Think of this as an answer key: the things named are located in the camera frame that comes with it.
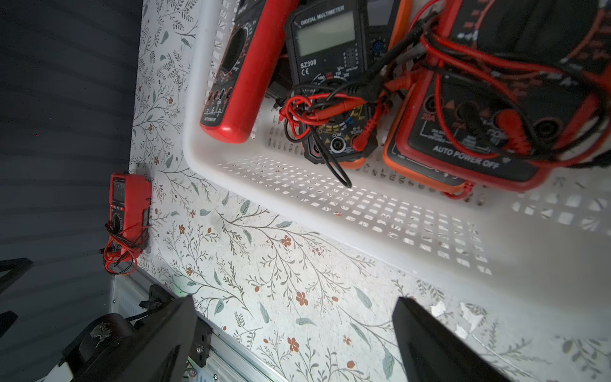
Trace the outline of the small black multimeter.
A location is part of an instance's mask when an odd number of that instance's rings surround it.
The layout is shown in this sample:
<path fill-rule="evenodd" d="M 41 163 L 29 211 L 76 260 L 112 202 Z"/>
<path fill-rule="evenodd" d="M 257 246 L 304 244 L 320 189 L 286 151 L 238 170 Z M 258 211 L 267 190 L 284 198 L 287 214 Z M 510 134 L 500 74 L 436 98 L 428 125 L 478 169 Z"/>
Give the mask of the small black multimeter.
<path fill-rule="evenodd" d="M 279 112 L 285 135 L 347 188 L 353 183 L 343 165 L 364 159 L 376 145 L 353 148 L 372 118 L 369 102 L 354 94 L 369 68 L 368 25 L 365 1 L 309 1 L 284 26 L 293 81 Z"/>

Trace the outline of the orange multimeter with leads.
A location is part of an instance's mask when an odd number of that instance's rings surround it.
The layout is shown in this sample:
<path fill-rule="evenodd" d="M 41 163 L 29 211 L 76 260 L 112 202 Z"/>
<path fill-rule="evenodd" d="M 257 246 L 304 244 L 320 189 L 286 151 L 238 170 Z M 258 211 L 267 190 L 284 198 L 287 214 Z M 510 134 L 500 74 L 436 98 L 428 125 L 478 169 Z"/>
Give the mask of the orange multimeter with leads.
<path fill-rule="evenodd" d="M 407 33 L 413 2 L 411 0 L 368 0 L 368 48 L 372 65 Z"/>

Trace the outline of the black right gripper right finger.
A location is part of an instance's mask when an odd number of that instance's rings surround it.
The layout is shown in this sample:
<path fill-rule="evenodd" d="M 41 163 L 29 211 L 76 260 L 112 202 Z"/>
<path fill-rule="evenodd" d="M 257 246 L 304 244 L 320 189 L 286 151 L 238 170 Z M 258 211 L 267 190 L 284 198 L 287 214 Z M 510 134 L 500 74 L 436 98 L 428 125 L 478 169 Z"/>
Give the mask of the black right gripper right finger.
<path fill-rule="evenodd" d="M 397 300 L 392 322 L 408 381 L 508 380 L 414 299 Z"/>

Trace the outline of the large red multimeter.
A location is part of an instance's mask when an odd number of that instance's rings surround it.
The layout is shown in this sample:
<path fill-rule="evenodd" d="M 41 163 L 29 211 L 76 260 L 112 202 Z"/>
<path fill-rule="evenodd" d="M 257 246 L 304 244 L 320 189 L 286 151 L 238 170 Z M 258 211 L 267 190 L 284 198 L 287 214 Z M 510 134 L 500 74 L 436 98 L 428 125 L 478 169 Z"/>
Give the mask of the large red multimeter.
<path fill-rule="evenodd" d="M 206 99 L 200 127 L 221 143 L 245 143 L 286 41 L 298 1 L 241 1 L 228 46 Z"/>

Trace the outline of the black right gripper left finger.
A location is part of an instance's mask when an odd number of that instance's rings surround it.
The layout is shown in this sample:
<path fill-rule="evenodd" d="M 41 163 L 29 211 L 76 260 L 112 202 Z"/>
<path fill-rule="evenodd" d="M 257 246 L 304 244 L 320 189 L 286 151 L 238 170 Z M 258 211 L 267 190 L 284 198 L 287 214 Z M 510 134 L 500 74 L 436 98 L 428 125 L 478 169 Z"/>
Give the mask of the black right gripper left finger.
<path fill-rule="evenodd" d="M 193 343 L 193 299 L 175 299 L 134 327 L 118 314 L 97 318 L 71 342 L 74 381 L 181 381 Z"/>

